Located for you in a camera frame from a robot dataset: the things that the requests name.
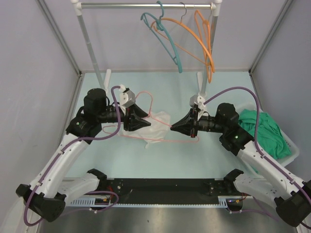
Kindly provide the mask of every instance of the green towel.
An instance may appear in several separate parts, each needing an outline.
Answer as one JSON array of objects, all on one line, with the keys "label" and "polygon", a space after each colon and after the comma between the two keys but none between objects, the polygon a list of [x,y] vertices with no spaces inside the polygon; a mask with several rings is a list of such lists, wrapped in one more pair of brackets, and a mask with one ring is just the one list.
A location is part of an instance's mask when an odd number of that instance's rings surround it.
[{"label": "green towel", "polygon": [[[255,123],[256,111],[244,109],[239,117],[239,125],[254,136]],[[292,154],[279,126],[267,113],[260,113],[257,139],[261,147],[274,159],[282,159]]]}]

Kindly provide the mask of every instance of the white plastic bag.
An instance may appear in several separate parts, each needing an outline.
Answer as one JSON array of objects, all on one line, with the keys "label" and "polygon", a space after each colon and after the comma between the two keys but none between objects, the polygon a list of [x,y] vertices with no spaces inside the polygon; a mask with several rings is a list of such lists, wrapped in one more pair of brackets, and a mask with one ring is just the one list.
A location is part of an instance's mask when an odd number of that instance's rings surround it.
[{"label": "white plastic bag", "polygon": [[148,148],[150,143],[160,142],[160,140],[164,139],[167,132],[170,130],[170,127],[154,120],[153,118],[169,125],[171,116],[167,114],[166,112],[159,112],[159,113],[151,112],[151,116],[152,118],[148,117],[144,119],[150,122],[151,126],[143,127],[139,130],[132,131],[132,132],[122,130],[121,135],[144,138],[144,140],[147,142],[147,145],[145,148]]}]

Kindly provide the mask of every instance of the orange hanger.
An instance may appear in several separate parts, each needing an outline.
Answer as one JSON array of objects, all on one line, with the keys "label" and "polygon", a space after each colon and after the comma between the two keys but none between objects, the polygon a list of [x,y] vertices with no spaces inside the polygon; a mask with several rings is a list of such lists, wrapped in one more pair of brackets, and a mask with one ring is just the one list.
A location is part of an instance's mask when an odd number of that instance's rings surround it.
[{"label": "orange hanger", "polygon": [[[199,27],[198,21],[196,19],[196,14],[199,14],[200,18],[202,19],[202,25],[204,28],[204,34],[206,37],[206,41],[207,41],[207,47],[208,49],[205,47],[204,43],[202,42],[202,34],[201,34],[201,29]],[[162,18],[161,20],[166,20],[166,21],[171,21],[174,22],[178,25],[180,25],[181,27],[185,28],[191,35],[193,35],[193,37],[199,42],[199,44],[202,46],[202,50],[204,53],[204,61],[202,61],[200,58],[198,58],[197,56],[193,55],[192,53],[190,53],[189,51],[187,51],[186,49],[184,49],[183,47],[181,47],[180,45],[178,45],[177,43],[174,43],[177,47],[179,47],[180,49],[182,49],[183,51],[185,51],[186,53],[188,53],[189,55],[191,55],[192,57],[194,57],[195,59],[197,59],[198,61],[200,61],[201,63],[206,65],[206,69],[207,69],[207,77],[208,77],[208,82],[211,82],[212,79],[212,72],[215,72],[215,68],[214,68],[214,61],[211,57],[211,49],[210,49],[210,28],[209,28],[209,22],[207,20],[205,20],[203,18],[203,16],[201,15],[201,13],[199,11],[195,11],[195,21],[199,30],[199,35],[200,38],[197,36],[197,34],[195,34],[189,27],[187,27],[185,24],[183,24],[182,22],[179,22],[175,19],[172,18]],[[168,39],[165,35],[163,35],[162,33],[160,33],[156,27],[154,26],[154,30],[160,34],[162,37]]]}]

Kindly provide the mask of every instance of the white wall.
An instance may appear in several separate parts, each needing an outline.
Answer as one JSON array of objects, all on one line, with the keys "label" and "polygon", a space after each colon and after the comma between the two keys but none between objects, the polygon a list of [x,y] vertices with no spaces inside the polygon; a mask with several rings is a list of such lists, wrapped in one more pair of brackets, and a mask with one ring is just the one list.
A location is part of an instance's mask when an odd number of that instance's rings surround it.
[{"label": "white wall", "polygon": [[[113,0],[82,0],[82,2],[114,2]],[[46,0],[81,70],[92,70],[84,39],[70,0]],[[155,3],[156,0],[120,0],[118,2]],[[170,0],[163,2],[180,2]],[[188,0],[185,3],[208,3]],[[214,42],[217,69],[248,70],[264,42],[284,0],[224,0],[218,19]],[[160,10],[148,10],[155,16]],[[85,9],[86,27],[100,69],[176,69],[166,51],[148,30],[140,16],[144,9]],[[202,10],[206,18],[210,10]],[[193,10],[183,22],[194,30]],[[166,17],[180,19],[184,10],[167,10]],[[164,22],[174,41],[202,56],[202,49],[192,36],[171,22]],[[184,68],[202,67],[188,54],[180,51]]]},{"label": "white wall", "polygon": [[311,179],[311,1],[294,1],[254,79],[265,111],[298,145],[300,156],[288,168]]},{"label": "white wall", "polygon": [[77,76],[34,0],[0,2],[0,225],[57,147]]}]

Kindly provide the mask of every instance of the hanger hook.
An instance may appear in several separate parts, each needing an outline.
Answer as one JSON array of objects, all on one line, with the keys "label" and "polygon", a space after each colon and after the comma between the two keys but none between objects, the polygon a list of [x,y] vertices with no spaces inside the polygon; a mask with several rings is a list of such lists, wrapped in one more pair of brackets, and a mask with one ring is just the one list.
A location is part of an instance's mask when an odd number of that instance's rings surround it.
[{"label": "hanger hook", "polygon": [[160,4],[161,10],[162,10],[162,15],[159,17],[159,20],[161,21],[161,18],[164,16],[164,8],[163,8],[161,1],[157,1],[157,3]]},{"label": "hanger hook", "polygon": [[185,14],[184,14],[184,15],[182,15],[182,16],[181,16],[181,19],[180,19],[180,22],[182,23],[182,22],[183,22],[183,17],[187,14],[187,8],[186,8],[185,3],[183,3],[183,2],[180,2],[180,3],[181,3],[181,4],[184,4],[184,6],[185,6],[185,10],[186,10]]}]

